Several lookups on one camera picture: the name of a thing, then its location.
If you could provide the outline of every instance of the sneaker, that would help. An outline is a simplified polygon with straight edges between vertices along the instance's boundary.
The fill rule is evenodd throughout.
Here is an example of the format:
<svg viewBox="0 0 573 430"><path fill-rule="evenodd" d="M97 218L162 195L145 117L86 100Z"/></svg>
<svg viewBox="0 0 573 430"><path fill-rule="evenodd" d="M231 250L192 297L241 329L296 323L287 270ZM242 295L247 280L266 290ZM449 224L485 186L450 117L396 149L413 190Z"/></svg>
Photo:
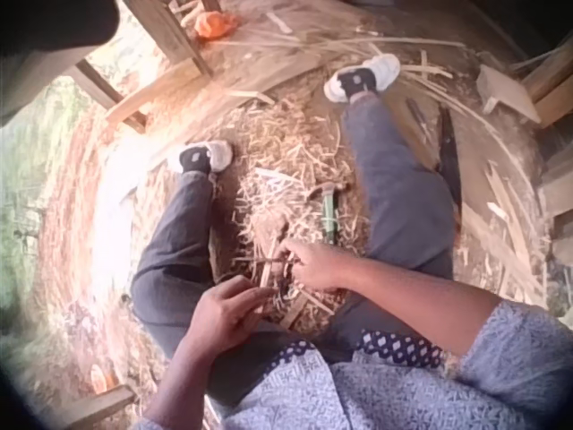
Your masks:
<svg viewBox="0 0 573 430"><path fill-rule="evenodd" d="M167 158L169 169L176 173L199 171L220 173L233 161L233 147L227 141L205 141L180 145Z"/></svg>
<svg viewBox="0 0 573 430"><path fill-rule="evenodd" d="M384 91L400 73L400 61L393 54L375 56L336 71L324 84L324 94L334 103L343 103L360 91Z"/></svg>

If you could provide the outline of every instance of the orange plastic bag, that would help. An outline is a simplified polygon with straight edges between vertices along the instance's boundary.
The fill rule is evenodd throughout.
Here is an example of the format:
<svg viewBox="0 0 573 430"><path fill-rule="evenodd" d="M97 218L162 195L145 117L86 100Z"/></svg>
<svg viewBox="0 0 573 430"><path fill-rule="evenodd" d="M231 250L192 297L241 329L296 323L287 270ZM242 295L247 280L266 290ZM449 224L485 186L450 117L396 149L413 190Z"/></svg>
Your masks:
<svg viewBox="0 0 573 430"><path fill-rule="evenodd" d="M203 12L195 21L195 31L204 39L222 38L239 25L239 20L231 13Z"/></svg>

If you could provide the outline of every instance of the black sock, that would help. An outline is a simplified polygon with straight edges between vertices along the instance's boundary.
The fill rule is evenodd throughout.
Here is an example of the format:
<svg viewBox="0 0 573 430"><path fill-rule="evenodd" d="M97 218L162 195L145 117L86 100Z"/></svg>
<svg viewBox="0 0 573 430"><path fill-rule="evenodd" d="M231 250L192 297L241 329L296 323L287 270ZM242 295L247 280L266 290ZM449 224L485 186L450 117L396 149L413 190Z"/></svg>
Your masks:
<svg viewBox="0 0 573 430"><path fill-rule="evenodd" d="M358 92L376 92L376 77L372 70L365 67L355 69L352 72L341 73L338 75L338 80L349 99Z"/></svg>
<svg viewBox="0 0 573 430"><path fill-rule="evenodd" d="M211 154L204 146L191 147L179 156L183 172L197 171L208 175L211 171Z"/></svg>

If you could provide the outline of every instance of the trouser leg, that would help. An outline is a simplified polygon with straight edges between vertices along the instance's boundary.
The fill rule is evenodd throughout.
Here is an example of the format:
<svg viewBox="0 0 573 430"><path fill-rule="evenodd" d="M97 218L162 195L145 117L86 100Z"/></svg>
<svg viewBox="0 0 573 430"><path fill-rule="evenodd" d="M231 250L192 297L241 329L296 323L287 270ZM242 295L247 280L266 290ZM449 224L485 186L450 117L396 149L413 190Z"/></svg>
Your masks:
<svg viewBox="0 0 573 430"><path fill-rule="evenodd" d="M367 257L451 279L455 222L445 182L417 161L374 94L350 105L343 121L370 212ZM333 318L329 334L352 348L362 330L415 334L370 300L352 294Z"/></svg>
<svg viewBox="0 0 573 430"><path fill-rule="evenodd" d="M182 175L133 280L135 314L168 357L187 332L201 295L214 285L209 260L212 194L206 175ZM216 359L207 393L223 406L234 406L259 381L269 361L294 339L278 326L262 322L243 345Z"/></svg>

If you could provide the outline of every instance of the white shoe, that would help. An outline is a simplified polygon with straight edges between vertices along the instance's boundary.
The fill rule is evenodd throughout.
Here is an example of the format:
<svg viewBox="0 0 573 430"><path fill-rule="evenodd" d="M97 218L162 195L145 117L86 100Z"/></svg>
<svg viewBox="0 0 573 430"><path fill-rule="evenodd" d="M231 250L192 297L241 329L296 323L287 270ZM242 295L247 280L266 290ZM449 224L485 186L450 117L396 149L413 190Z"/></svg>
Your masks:
<svg viewBox="0 0 573 430"><path fill-rule="evenodd" d="M181 154L190 148L203 147L208 151L210 157L211 172L220 173L229 167L233 162L233 147L227 141L205 141L191 144L179 145L170 152L167 157L167 166L176 173L183 173L184 167L181 164Z"/></svg>
<svg viewBox="0 0 573 430"><path fill-rule="evenodd" d="M334 103L348 101L338 76L341 73L352 72L359 68L370 69L376 79L376 90L384 91L400 74L400 60L393 54L382 54L364 61L361 65L351 65L337 70L324 84L324 94L327 99Z"/></svg>

